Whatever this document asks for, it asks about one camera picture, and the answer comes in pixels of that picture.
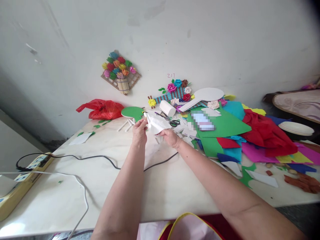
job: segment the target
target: black cable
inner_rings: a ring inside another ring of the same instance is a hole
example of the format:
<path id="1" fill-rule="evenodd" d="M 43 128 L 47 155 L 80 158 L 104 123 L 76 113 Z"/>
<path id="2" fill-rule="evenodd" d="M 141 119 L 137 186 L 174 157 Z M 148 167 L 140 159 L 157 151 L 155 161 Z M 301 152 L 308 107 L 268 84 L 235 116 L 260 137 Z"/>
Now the black cable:
<path id="1" fill-rule="evenodd" d="M 19 166 L 19 161 L 20 161 L 21 159 L 27 157 L 27 156 L 35 155 L 35 154 L 47 155 L 47 156 L 51 156 L 51 157 L 53 157 L 53 158 L 63 158 L 63 157 L 69 157 L 69 156 L 71 156 L 71 157 L 75 157 L 75 158 L 78 159 L 78 160 L 85 160 L 85 159 L 96 158 L 96 157 L 104 157 L 104 158 L 106 158 L 106 159 L 109 160 L 109 162 L 112 164 L 112 166 L 113 166 L 115 169 L 118 169 L 118 170 L 121 169 L 121 168 L 116 167 L 116 165 L 114 165 L 114 163 L 111 161 L 110 158 L 108 158 L 108 157 L 106 157 L 106 156 L 103 156 L 103 155 L 86 157 L 86 158 L 77 158 L 77 157 L 74 156 L 74 155 L 66 155 L 66 156 L 56 157 L 56 156 L 53 156 L 52 154 L 47 154 L 47 153 L 30 153 L 30 154 L 28 154 L 28 155 L 25 155 L 25 156 L 21 157 L 21 158 L 16 162 L 16 168 L 17 168 L 17 170 L 18 170 L 19 172 L 30 172 L 30 171 L 32 171 L 31 168 L 20 167 L 20 166 Z M 154 167 L 154 166 L 157 166 L 157 165 L 160 165 L 160 164 L 162 164 L 162 163 L 165 163 L 165 162 L 169 161 L 171 158 L 173 158 L 173 157 L 174 157 L 175 155 L 177 155 L 177 154 L 178 154 L 178 152 L 176 152 L 175 154 L 173 154 L 171 157 L 169 157 L 167 160 L 165 160 L 165 161 L 163 161 L 163 162 L 153 164 L 152 166 L 150 166 L 150 167 L 148 167 L 147 169 L 145 169 L 144 172 L 147 171 L 148 169 Z"/>

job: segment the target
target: yellow trim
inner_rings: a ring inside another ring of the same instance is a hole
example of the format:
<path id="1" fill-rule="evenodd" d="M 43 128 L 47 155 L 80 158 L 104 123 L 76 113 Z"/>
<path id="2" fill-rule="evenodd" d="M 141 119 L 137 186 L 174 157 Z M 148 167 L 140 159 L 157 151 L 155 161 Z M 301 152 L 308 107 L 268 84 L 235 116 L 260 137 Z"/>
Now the yellow trim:
<path id="1" fill-rule="evenodd" d="M 162 231 L 161 231 L 161 233 L 160 233 L 160 236 L 159 236 L 158 240 L 161 238 L 162 234 L 164 233 L 164 231 L 166 230 L 166 228 L 167 228 L 170 224 L 172 224 L 172 221 L 169 221 L 169 222 L 164 226 L 164 228 L 162 229 Z"/>
<path id="2" fill-rule="evenodd" d="M 172 226 L 172 228 L 171 228 L 171 230 L 170 230 L 170 233 L 169 233 L 169 236 L 168 236 L 168 240 L 170 240 L 170 237 L 171 237 L 171 233 L 172 233 L 172 230 L 174 229 L 174 226 L 176 225 L 176 223 L 178 222 L 178 221 L 180 221 L 182 218 L 184 218 L 185 216 L 187 216 L 187 215 L 193 215 L 193 216 L 196 216 L 197 218 L 199 218 L 197 215 L 195 215 L 195 214 L 193 214 L 193 213 L 184 213 L 184 214 L 182 214 L 181 216 L 179 216 L 178 218 L 177 218 L 177 220 L 175 220 L 175 222 L 174 222 L 174 224 L 173 224 L 173 226 Z M 212 231 L 214 231 L 217 235 L 218 235 L 218 237 L 222 240 L 222 238 L 220 237 L 220 235 L 211 227 L 211 226 L 209 226 L 204 220 L 202 220 L 201 218 L 199 218 L 202 222 L 204 222 L 209 228 L 211 228 L 211 230 Z"/>

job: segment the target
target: power strip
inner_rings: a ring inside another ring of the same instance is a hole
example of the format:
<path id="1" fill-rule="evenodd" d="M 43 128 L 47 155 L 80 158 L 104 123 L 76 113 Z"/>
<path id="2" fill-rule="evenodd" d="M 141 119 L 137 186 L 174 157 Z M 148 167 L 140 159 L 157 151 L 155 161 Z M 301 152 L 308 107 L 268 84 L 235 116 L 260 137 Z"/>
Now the power strip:
<path id="1" fill-rule="evenodd" d="M 53 160 L 54 157 L 41 154 L 27 168 L 31 168 L 33 171 L 44 172 Z M 20 174 L 14 179 L 18 182 L 17 185 L 6 196 L 0 198 L 0 221 L 3 221 L 10 215 L 40 175 L 41 173 L 32 173 L 31 171 L 30 173 Z"/>

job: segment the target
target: red plastic bag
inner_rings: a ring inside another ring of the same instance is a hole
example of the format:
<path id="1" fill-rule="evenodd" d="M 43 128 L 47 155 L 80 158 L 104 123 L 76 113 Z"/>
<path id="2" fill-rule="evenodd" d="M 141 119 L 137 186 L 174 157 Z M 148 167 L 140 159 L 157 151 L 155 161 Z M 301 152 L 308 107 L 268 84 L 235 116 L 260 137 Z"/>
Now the red plastic bag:
<path id="1" fill-rule="evenodd" d="M 101 99 L 94 99 L 91 102 L 82 104 L 77 108 L 76 111 L 81 112 L 85 108 L 94 110 L 89 113 L 89 118 L 101 120 L 111 120 L 122 117 L 121 110 L 124 109 L 124 107 L 120 103 L 116 103 L 111 100 L 106 101 Z"/>

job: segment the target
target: floor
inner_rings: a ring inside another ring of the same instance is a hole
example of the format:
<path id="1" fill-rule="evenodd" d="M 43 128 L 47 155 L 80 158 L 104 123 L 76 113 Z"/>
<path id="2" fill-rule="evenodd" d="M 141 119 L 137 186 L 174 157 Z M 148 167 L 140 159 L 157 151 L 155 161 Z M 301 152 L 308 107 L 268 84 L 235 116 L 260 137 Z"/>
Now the floor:
<path id="1" fill-rule="evenodd" d="M 317 227 L 320 222 L 320 204 L 281 207 L 277 210 L 295 224 L 309 239 L 320 239 Z M 46 234 L 32 237 L 12 238 L 12 240 L 67 240 L 70 232 Z M 92 231 L 80 231 L 74 234 L 73 240 L 89 240 Z"/>

